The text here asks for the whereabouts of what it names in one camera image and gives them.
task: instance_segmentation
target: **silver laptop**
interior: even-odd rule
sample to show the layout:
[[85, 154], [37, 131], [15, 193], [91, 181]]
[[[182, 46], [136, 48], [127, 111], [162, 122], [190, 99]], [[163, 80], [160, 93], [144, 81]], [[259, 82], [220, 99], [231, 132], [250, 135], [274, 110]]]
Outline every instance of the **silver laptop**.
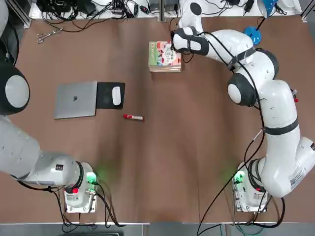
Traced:
[[97, 81], [59, 85], [54, 118], [95, 116], [96, 92]]

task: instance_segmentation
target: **book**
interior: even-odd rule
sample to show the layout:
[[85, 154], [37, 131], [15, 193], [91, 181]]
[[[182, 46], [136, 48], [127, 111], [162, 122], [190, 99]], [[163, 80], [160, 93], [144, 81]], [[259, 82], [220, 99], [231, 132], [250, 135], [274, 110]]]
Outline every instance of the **book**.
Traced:
[[182, 55], [171, 49], [168, 42], [149, 42], [149, 70], [151, 72], [182, 71]]

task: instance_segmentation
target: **red marker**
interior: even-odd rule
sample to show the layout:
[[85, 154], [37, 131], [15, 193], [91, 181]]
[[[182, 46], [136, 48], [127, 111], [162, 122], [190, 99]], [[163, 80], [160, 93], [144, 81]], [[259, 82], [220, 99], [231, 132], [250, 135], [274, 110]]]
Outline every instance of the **red marker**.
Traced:
[[138, 116], [133, 116], [133, 115], [123, 115], [123, 118], [126, 118], [126, 119], [136, 119], [136, 120], [142, 120], [144, 121], [144, 117], [138, 117]]

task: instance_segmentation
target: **brown table surface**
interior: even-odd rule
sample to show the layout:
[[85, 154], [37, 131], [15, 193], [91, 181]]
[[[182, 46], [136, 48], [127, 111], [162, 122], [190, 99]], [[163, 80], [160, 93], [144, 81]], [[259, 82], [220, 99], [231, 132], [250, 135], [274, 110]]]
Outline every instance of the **brown table surface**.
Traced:
[[[242, 31], [256, 25], [256, 19], [203, 18], [203, 27]], [[65, 24], [65, 29], [72, 26]], [[150, 73], [148, 42], [169, 40], [169, 24], [156, 19], [109, 20], [80, 33], [59, 33], [38, 45], [36, 35], [51, 31], [40, 20], [25, 30], [17, 67], [30, 84], [31, 100], [11, 120], [42, 149], [89, 162], [108, 184], [120, 222], [198, 222], [260, 129], [256, 109], [229, 100], [231, 73], [222, 63], [202, 56], [194, 56], [181, 73]], [[261, 32], [259, 46], [273, 52], [280, 63], [277, 78], [298, 90], [301, 133], [315, 140], [315, 47], [308, 26], [299, 16], [272, 17]], [[124, 109], [53, 120], [57, 86], [92, 80], [126, 83]], [[122, 114], [146, 120], [124, 120]], [[257, 157], [264, 153], [265, 147]], [[285, 222], [315, 222], [314, 183], [313, 170], [285, 197]], [[0, 222], [62, 221], [52, 194], [25, 189], [3, 173], [0, 186]], [[232, 222], [231, 207], [229, 185], [205, 221]], [[97, 213], [81, 220], [104, 222], [103, 209], [99, 201]], [[277, 221], [274, 209], [271, 204], [258, 220]], [[236, 219], [250, 217], [241, 213]], [[77, 214], [71, 219], [77, 221]]]

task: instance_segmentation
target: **computer mouse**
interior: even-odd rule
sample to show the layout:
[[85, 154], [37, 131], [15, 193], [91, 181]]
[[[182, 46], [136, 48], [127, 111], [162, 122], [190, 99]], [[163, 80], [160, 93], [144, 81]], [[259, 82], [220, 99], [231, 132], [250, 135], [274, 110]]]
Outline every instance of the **computer mouse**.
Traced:
[[113, 87], [113, 103], [115, 106], [118, 106], [122, 102], [122, 97], [120, 94], [120, 87]]

